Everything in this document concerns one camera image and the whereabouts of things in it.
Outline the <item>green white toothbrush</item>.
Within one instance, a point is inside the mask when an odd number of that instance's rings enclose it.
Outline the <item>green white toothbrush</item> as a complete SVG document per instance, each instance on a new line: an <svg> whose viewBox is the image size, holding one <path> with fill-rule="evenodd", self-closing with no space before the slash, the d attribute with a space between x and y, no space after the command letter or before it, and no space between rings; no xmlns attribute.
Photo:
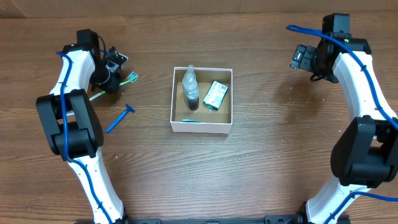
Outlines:
<svg viewBox="0 0 398 224"><path fill-rule="evenodd" d="M138 78L139 78L139 75L138 75L136 72L131 72L131 73L127 76L127 80L124 81L124 82L121 82L121 83L119 84L119 86L124 86L124 85L127 85L127 84L129 84L129 83L135 83L135 82L138 80ZM100 97L100 96L102 96L102 95L104 95L104 94L106 94L106 92L105 92L105 91L101 91L101 92L99 92L99 93L97 93L97 94L91 96L91 97L89 98L89 100L90 100L90 101L93 101L94 99L96 99L96 98L98 98L98 97Z"/></svg>

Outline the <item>clear soap pump bottle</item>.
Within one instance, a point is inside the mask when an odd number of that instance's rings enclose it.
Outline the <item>clear soap pump bottle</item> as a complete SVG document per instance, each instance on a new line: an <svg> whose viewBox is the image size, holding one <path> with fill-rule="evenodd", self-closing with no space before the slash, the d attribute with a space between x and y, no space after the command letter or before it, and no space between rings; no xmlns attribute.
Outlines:
<svg viewBox="0 0 398 224"><path fill-rule="evenodd" d="M199 107L199 87L193 65L189 65L182 80L183 96L186 106L195 111Z"/></svg>

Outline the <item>teal white toothpaste tube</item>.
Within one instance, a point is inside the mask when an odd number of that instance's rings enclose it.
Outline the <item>teal white toothpaste tube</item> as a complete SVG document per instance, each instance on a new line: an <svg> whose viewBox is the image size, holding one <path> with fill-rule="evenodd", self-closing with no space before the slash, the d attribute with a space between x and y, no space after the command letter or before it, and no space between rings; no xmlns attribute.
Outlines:
<svg viewBox="0 0 398 224"><path fill-rule="evenodd" d="M201 123L201 121L192 120L192 119L182 119L184 123Z"/></svg>

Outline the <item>green white soap packet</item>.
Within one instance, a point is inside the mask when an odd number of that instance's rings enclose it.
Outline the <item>green white soap packet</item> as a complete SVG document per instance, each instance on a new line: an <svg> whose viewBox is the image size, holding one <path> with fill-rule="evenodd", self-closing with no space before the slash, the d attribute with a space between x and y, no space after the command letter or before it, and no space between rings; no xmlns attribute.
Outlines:
<svg viewBox="0 0 398 224"><path fill-rule="evenodd" d="M221 108L222 102L229 90L227 85L224 85L218 81L214 81L206 94L203 104L212 113L218 111Z"/></svg>

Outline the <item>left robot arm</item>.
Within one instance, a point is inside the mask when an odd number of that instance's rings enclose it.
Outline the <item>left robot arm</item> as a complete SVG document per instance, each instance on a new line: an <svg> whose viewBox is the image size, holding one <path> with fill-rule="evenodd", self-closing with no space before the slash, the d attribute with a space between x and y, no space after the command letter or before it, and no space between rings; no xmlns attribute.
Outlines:
<svg viewBox="0 0 398 224"><path fill-rule="evenodd" d="M128 223L104 165L103 128L87 94L95 88L116 93L121 84L118 70L128 58L115 48L107 54L103 39L90 29L77 31L76 38L58 53L63 62L58 81L35 105L49 147L77 175L94 223Z"/></svg>

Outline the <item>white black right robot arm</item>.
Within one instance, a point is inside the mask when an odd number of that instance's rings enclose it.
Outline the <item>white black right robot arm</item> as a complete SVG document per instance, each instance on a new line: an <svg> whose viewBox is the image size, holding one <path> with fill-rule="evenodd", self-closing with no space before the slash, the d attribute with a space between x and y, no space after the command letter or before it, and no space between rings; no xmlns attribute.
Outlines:
<svg viewBox="0 0 398 224"><path fill-rule="evenodd" d="M338 223L355 199L397 174L397 114L377 82L367 40L355 39L349 26L349 14L322 21L314 72L341 85L351 122L332 149L331 177L298 222Z"/></svg>

